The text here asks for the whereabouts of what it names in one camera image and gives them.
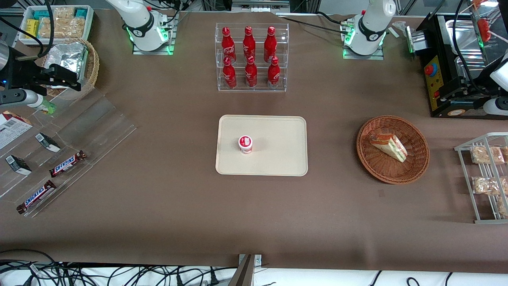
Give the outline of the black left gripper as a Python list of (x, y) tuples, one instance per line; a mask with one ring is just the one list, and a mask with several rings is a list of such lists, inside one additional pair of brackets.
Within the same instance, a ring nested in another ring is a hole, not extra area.
[(477, 78), (456, 77), (459, 88), (465, 88), (460, 94), (461, 98), (482, 98), (483, 95), (490, 98), (499, 97), (501, 95), (500, 87), (491, 78), (492, 73), (498, 68), (499, 66), (486, 66)]

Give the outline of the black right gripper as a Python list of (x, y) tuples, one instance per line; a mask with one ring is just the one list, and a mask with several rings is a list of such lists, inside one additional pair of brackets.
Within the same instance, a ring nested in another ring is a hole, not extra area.
[(15, 59), (9, 60), (0, 71), (0, 81), (4, 88), (26, 88), (42, 96), (47, 95), (47, 89), (71, 88), (76, 92), (82, 90), (82, 84), (78, 81), (76, 72), (58, 64), (51, 64), (46, 73), (44, 68), (31, 60), (21, 62)]

